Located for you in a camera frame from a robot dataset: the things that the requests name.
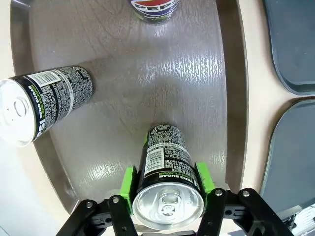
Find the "soda can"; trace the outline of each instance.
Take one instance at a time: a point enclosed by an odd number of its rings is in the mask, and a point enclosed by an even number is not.
[[[87,102],[91,76],[69,66],[0,81],[0,136],[23,147]]]
[[[192,223],[203,208],[182,133],[168,124],[154,127],[143,148],[133,214],[149,228],[172,230]]]
[[[180,0],[128,0],[136,16],[148,23],[167,21],[177,9]]]

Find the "nutrition label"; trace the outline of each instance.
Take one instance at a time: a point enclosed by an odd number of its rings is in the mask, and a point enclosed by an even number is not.
[[[32,89],[39,93],[43,104],[41,119],[45,126],[38,130],[35,138],[89,100],[93,91],[90,75],[79,66],[40,72],[26,78],[36,85]]]
[[[144,177],[160,171],[172,171],[197,181],[190,155],[180,130],[171,125],[158,125],[149,133]]]

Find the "barcode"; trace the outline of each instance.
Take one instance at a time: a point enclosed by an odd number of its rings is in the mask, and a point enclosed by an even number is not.
[[[40,87],[55,83],[60,81],[60,77],[56,75],[54,72],[45,71],[40,72],[33,75],[28,75],[31,79],[33,79]]]
[[[164,168],[164,149],[159,148],[154,151],[150,151],[147,154],[146,169],[144,175],[148,172]]]

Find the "pepsi can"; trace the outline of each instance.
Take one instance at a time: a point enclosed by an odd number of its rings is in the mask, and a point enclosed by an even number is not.
[[[175,12],[180,0],[128,0],[136,16],[148,23],[167,21]]]

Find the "can rim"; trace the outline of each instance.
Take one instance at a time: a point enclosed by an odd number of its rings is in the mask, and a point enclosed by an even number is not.
[[[34,137],[35,137],[35,132],[36,132],[36,119],[35,119],[35,110],[34,110],[34,107],[33,107],[33,104],[32,104],[32,101],[30,99],[30,96],[28,95],[28,93],[26,92],[26,90],[23,88],[22,85],[20,85],[17,81],[13,80],[12,78],[5,78],[3,80],[0,81],[0,87],[4,85],[5,82],[13,82],[14,84],[18,85],[19,88],[23,91],[23,93],[26,95],[26,98],[27,98],[27,102],[30,104],[30,110],[32,112],[32,120],[33,120],[33,126],[34,126],[34,130],[33,130],[33,134],[30,138],[30,140],[28,141],[19,141],[19,140],[15,140],[15,139],[8,139],[6,138],[4,135],[2,135],[0,133],[0,137],[5,140],[7,143],[10,143],[12,145],[15,145],[16,147],[25,147],[27,146],[28,144],[30,144],[33,140],[34,140]]]
[[[191,191],[193,191],[197,195],[198,200],[200,201],[200,204],[196,210],[196,214],[192,215],[190,218],[188,218],[184,221],[181,221],[179,223],[176,223],[176,224],[159,224],[159,223],[155,223],[152,220],[149,220],[149,219],[143,217],[136,206],[137,201],[139,200],[140,196],[144,192],[146,192],[152,188],[161,186],[161,185],[163,185],[163,186],[165,186],[165,185],[180,185],[180,186],[183,186],[183,187],[188,188]],[[187,226],[187,225],[191,224],[192,222],[194,222],[195,220],[197,220],[201,216],[203,210],[204,210],[204,201],[203,201],[201,194],[196,189],[190,187],[189,185],[184,184],[184,183],[179,183],[179,182],[162,182],[162,183],[152,184],[152,185],[142,189],[137,194],[137,196],[134,198],[134,201],[132,203],[132,211],[133,211],[133,214],[136,217],[136,219],[139,222],[141,222],[144,226],[147,226],[147,227],[154,229],[154,230],[173,230],[173,229],[178,229],[178,228]]]

